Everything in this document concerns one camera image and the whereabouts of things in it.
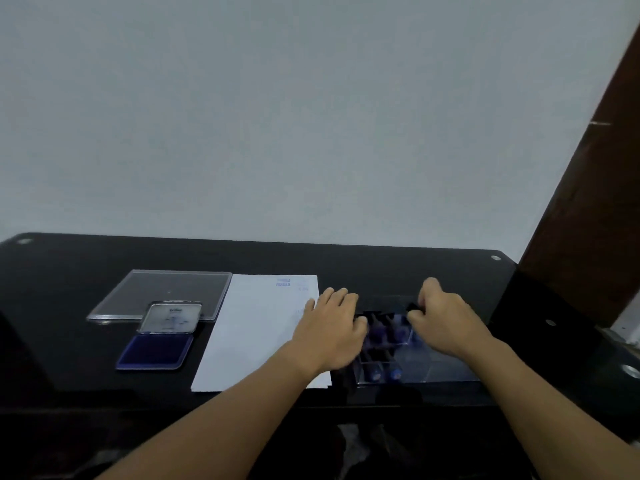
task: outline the sheet of paper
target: sheet of paper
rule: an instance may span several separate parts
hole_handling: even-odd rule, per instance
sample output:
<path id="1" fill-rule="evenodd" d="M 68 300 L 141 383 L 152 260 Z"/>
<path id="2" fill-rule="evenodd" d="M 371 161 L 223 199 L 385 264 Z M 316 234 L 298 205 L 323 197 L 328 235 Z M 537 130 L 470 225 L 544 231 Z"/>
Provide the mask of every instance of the sheet of paper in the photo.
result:
<path id="1" fill-rule="evenodd" d="M 222 391 L 258 369 L 293 336 L 305 303 L 318 296 L 317 276 L 234 274 L 191 390 Z M 307 387 L 330 384 L 325 372 Z"/>

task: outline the finger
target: finger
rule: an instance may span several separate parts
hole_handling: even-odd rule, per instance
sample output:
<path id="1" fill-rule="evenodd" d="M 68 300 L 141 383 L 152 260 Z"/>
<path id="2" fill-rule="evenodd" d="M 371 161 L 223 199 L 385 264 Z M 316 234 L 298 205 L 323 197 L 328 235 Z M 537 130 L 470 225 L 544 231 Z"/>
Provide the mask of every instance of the finger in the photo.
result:
<path id="1" fill-rule="evenodd" d="M 353 321 L 353 332 L 360 343 L 364 342 L 369 325 L 366 317 L 358 317 Z"/>
<path id="2" fill-rule="evenodd" d="M 329 298 L 329 303 L 340 306 L 344 297 L 347 296 L 347 293 L 347 288 L 341 288 L 331 295 L 331 298 Z"/>
<path id="3" fill-rule="evenodd" d="M 409 323 L 411 323 L 411 325 L 415 327 L 415 325 L 424 320 L 425 315 L 420 310 L 411 310 L 409 313 L 407 313 L 406 318 L 407 320 L 409 320 Z"/>
<path id="4" fill-rule="evenodd" d="M 307 300 L 307 304 L 305 305 L 305 313 L 312 311 L 314 309 L 315 304 L 316 304 L 316 300 L 314 300 L 313 298 L 309 298 Z"/>
<path id="5" fill-rule="evenodd" d="M 426 300 L 437 293 L 442 293 L 440 282 L 436 278 L 427 278 L 422 284 L 420 295 L 418 295 L 418 306 L 424 308 Z"/>
<path id="6" fill-rule="evenodd" d="M 329 298 L 331 298 L 332 294 L 333 294 L 333 288 L 327 288 L 326 290 L 324 290 L 322 295 L 318 297 L 318 306 L 326 305 L 326 302 L 329 301 Z"/>
<path id="7" fill-rule="evenodd" d="M 341 308 L 344 308 L 348 316 L 354 316 L 356 313 L 356 305 L 358 303 L 358 295 L 356 293 L 348 293 L 342 300 Z"/>

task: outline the person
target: person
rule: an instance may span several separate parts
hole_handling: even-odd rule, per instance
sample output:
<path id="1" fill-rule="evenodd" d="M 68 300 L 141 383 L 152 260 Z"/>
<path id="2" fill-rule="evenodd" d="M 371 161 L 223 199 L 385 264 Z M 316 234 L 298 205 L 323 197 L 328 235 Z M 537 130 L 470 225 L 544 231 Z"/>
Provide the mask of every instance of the person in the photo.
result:
<path id="1" fill-rule="evenodd" d="M 349 364 L 367 333 L 358 295 L 327 289 L 309 300 L 293 337 L 258 370 L 158 433 L 98 478 L 245 478 L 309 382 Z M 624 443 L 494 338 L 457 294 L 424 282 L 408 318 L 434 349 L 484 382 L 544 480 L 640 478 L 640 451 Z"/>

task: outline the black table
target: black table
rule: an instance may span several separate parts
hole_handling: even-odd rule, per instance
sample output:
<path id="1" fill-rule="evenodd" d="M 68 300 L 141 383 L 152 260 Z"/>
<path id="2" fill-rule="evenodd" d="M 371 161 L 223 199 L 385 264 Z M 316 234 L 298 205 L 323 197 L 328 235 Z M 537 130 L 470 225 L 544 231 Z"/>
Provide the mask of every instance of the black table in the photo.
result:
<path id="1" fill-rule="evenodd" d="M 28 233 L 0 244 L 0 413 L 25 441 L 42 418 L 61 415 L 110 425 L 153 418 L 146 433 L 133 435 L 143 438 L 212 396 L 190 386 L 213 324 L 198 326 L 178 371 L 115 370 L 137 324 L 85 318 L 132 269 L 316 274 L 321 290 L 359 293 L 363 309 L 415 296 L 423 279 L 436 276 L 580 407 L 626 440 L 640 433 L 640 380 L 620 368 L 640 369 L 637 359 L 500 251 Z M 335 423 L 500 417 L 480 383 L 363 392 L 347 372 L 332 379 L 327 390 L 304 391 L 292 415 Z"/>

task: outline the dark brown wood panel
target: dark brown wood panel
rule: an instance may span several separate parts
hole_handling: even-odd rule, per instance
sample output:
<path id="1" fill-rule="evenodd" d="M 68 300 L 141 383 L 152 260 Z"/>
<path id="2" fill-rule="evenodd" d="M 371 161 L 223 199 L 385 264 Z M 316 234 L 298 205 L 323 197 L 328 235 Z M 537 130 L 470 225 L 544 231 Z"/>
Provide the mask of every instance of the dark brown wood panel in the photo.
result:
<path id="1" fill-rule="evenodd" d="M 640 31 L 520 268 L 603 326 L 640 288 Z"/>

